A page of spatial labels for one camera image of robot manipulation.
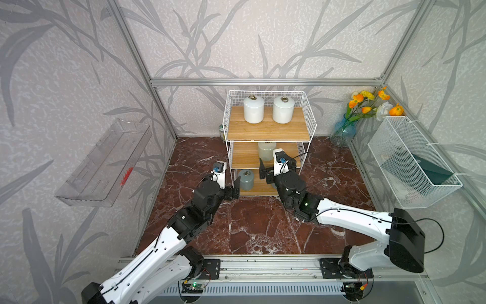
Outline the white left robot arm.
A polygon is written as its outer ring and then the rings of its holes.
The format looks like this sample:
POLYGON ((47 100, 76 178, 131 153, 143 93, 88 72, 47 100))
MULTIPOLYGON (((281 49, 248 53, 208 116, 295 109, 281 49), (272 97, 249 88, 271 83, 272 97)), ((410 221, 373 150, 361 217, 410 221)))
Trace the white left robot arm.
POLYGON ((83 303, 149 303, 175 282, 195 278, 204 258, 190 242, 212 224, 222 201, 239 198, 240 179, 233 186, 208 179, 193 199, 178 210, 159 236, 120 272, 82 290, 83 303))

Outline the beige tea canister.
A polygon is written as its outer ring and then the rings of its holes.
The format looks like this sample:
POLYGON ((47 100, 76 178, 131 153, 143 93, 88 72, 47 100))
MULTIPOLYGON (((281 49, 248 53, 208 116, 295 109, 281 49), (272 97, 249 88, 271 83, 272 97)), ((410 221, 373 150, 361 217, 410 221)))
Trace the beige tea canister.
POLYGON ((259 142, 258 143, 258 155, 264 162, 272 161, 274 158, 273 151, 276 149, 276 142, 259 142))

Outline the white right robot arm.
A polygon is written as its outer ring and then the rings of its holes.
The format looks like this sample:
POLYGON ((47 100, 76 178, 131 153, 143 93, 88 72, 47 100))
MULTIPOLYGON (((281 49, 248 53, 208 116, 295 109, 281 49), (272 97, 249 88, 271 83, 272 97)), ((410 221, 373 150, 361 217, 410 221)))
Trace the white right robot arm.
POLYGON ((290 158, 280 158, 272 168, 259 167, 259 177, 275 185, 286 210, 301 222, 337 226, 373 238, 368 244, 345 247, 341 271, 364 272, 391 266, 412 273, 424 271, 425 233, 406 210, 364 210, 312 194, 294 164, 290 158))

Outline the blue-grey tea canister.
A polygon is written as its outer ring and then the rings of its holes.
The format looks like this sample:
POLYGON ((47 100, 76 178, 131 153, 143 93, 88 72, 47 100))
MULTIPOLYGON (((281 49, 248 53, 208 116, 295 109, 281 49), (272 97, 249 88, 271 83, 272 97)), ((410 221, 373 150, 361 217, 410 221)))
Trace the blue-grey tea canister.
POLYGON ((254 187, 254 173, 252 170, 245 169, 239 172, 240 190, 251 191, 254 187))

